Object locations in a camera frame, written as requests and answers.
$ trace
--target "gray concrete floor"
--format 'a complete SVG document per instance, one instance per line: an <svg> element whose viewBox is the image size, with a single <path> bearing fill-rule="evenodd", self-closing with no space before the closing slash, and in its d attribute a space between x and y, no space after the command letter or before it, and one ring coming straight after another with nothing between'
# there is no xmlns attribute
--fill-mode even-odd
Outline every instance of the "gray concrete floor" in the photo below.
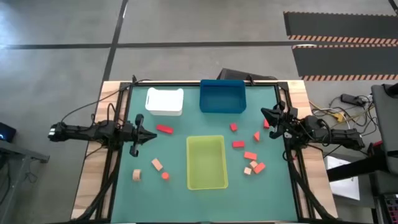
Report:
<svg viewBox="0 0 398 224"><path fill-rule="evenodd" d="M0 45L110 43L120 5L121 0L3 0ZM394 14L386 0L130 0L119 42L284 41L283 11ZM18 145L51 155L48 164L32 165L39 180L25 183L15 223L69 219L86 142L52 143L47 133L66 113L97 99L108 52L0 50L0 121L17 128ZM119 49L110 80L130 80L133 74L153 80L215 78L223 67L299 79L290 47L218 47ZM368 95L375 83L393 82L308 82L306 86L309 98L326 106L343 92ZM89 124L93 112L89 107L66 121ZM378 139L378 132L364 138L366 144ZM368 208L339 201L337 207L344 220L372 222Z"/></svg>

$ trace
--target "blue plastic container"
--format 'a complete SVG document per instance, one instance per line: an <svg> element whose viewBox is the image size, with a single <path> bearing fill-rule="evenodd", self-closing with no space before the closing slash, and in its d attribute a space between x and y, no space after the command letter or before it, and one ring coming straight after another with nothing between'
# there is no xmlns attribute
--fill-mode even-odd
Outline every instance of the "blue plastic container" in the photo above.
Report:
<svg viewBox="0 0 398 224"><path fill-rule="evenodd" d="M242 80L202 80L200 110L204 113L242 113L246 89Z"/></svg>

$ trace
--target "wooden block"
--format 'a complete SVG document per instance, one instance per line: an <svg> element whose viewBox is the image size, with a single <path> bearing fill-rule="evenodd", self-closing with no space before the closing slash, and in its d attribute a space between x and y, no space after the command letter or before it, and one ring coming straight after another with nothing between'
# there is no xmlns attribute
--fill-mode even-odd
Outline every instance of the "wooden block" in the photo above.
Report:
<svg viewBox="0 0 398 224"><path fill-rule="evenodd" d="M243 172L244 172L244 174L246 174L246 175L250 175L250 174L251 174L251 169L248 168L248 167L245 167Z"/></svg>
<svg viewBox="0 0 398 224"><path fill-rule="evenodd" d="M258 173L260 173L263 169L265 169L266 168L266 165L265 164L263 164L262 162L260 162L257 166L256 166L256 168L254 168L254 172L256 173L256 174L258 174Z"/></svg>
<svg viewBox="0 0 398 224"><path fill-rule="evenodd" d="M243 157L245 159L257 160L257 154L253 152L244 152Z"/></svg>
<svg viewBox="0 0 398 224"><path fill-rule="evenodd" d="M232 147L244 147L244 141L233 141Z"/></svg>
<svg viewBox="0 0 398 224"><path fill-rule="evenodd" d="M139 169L133 170L132 180L133 181L141 181L141 170L139 170Z"/></svg>
<svg viewBox="0 0 398 224"><path fill-rule="evenodd" d="M153 164L154 167L157 169L157 171L160 171L160 170L163 168L162 164L159 162L158 159L154 159L154 160L152 161L152 164Z"/></svg>
<svg viewBox="0 0 398 224"><path fill-rule="evenodd" d="M162 131L162 132L167 133L167 134L173 134L173 132L174 132L173 128L170 128L170 127L168 127L166 125L161 125L161 124L158 124L156 126L156 130Z"/></svg>
<svg viewBox="0 0 398 224"><path fill-rule="evenodd" d="M238 130L238 127L237 127L237 125L235 123L230 124L229 127L231 128L231 131Z"/></svg>
<svg viewBox="0 0 398 224"><path fill-rule="evenodd" d="M269 123L266 119L264 119L264 128L269 129Z"/></svg>
<svg viewBox="0 0 398 224"><path fill-rule="evenodd" d="M258 163L256 161L251 161L250 162L250 166L254 169L256 168L256 166L258 165Z"/></svg>
<svg viewBox="0 0 398 224"><path fill-rule="evenodd" d="M256 140L256 142L260 141L260 132L259 131L254 133L254 140Z"/></svg>
<svg viewBox="0 0 398 224"><path fill-rule="evenodd" d="M166 180L166 181L169 180L169 179L170 179L169 173L168 173L168 172L163 172L162 178L163 178L164 180Z"/></svg>

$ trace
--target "beige block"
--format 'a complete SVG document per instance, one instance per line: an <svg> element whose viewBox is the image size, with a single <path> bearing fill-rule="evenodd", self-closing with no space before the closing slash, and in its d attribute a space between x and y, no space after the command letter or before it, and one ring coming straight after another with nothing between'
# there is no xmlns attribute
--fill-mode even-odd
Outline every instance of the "beige block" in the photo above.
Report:
<svg viewBox="0 0 398 224"><path fill-rule="evenodd" d="M243 172L244 172L244 174L246 174L246 175L250 175L250 174L251 174L251 169L248 168L248 167L245 167Z"/></svg>
<svg viewBox="0 0 398 224"><path fill-rule="evenodd" d="M154 167L157 169L157 171L160 171L160 170L163 168L162 164L159 162L158 159L154 159L154 160L152 161L152 164L153 164Z"/></svg>
<svg viewBox="0 0 398 224"><path fill-rule="evenodd" d="M133 181L141 181L141 170L139 170L139 169L133 170L132 180Z"/></svg>
<svg viewBox="0 0 398 224"><path fill-rule="evenodd" d="M254 169L256 168L256 166L258 165L258 163L256 161L251 161L250 162L250 166Z"/></svg>

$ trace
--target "black floor mat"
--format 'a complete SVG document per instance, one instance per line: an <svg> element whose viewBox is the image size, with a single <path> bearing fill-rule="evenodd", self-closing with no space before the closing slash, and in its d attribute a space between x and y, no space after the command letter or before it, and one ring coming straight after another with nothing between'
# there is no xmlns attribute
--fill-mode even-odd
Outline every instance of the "black floor mat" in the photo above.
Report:
<svg viewBox="0 0 398 224"><path fill-rule="evenodd" d="M284 12L292 40L398 44L398 16Z"/></svg>
<svg viewBox="0 0 398 224"><path fill-rule="evenodd" d="M298 75L307 81L398 78L396 44L298 45L292 49Z"/></svg>

